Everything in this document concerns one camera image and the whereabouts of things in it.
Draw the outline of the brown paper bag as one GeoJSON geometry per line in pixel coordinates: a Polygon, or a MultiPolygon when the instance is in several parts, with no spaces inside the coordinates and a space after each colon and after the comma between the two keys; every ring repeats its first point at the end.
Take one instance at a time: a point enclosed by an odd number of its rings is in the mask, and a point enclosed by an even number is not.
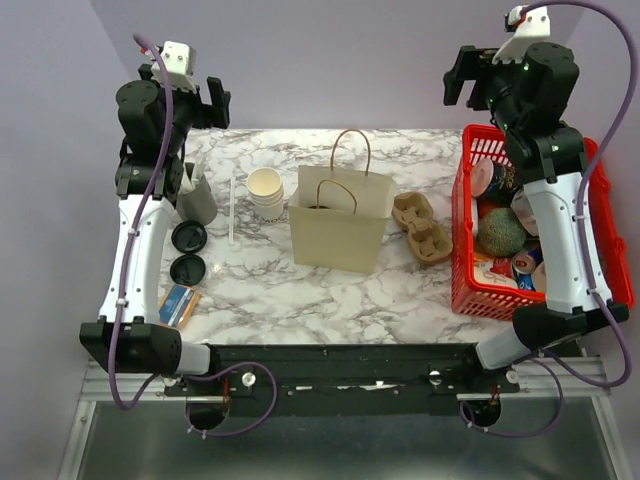
{"type": "Polygon", "coordinates": [[[332,151],[326,166],[300,165],[288,202],[294,262],[371,274],[391,217],[397,184],[375,173],[339,167],[332,151]],[[324,205],[328,210],[309,209],[324,205]]]}

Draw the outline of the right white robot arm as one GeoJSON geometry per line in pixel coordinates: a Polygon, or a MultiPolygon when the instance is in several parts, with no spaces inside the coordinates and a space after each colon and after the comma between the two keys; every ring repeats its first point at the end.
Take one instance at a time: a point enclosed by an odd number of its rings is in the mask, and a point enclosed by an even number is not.
{"type": "Polygon", "coordinates": [[[461,47],[443,78],[443,102],[456,104],[471,81],[468,107],[489,111],[503,132],[538,227],[547,290],[544,302],[518,308],[511,327],[478,343],[477,357],[461,365],[461,382],[474,392],[493,384],[498,368],[629,317],[628,306],[613,299],[597,254],[587,198],[596,161],[583,135],[561,119],[579,76],[572,51],[538,42],[521,62],[496,56],[494,49],[461,47]]]}

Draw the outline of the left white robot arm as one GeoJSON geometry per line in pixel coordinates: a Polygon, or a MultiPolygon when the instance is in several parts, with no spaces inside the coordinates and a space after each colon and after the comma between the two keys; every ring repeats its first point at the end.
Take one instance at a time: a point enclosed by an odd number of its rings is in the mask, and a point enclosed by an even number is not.
{"type": "Polygon", "coordinates": [[[181,150],[191,129],[225,129],[231,94],[220,79],[206,80],[211,101],[199,91],[165,94],[151,66],[116,93],[124,131],[115,183],[119,236],[113,271],[97,320],[80,327],[79,340],[107,372],[187,375],[201,395],[222,380],[210,347],[182,339],[162,325],[158,280],[162,251],[183,175],[181,150]]]}

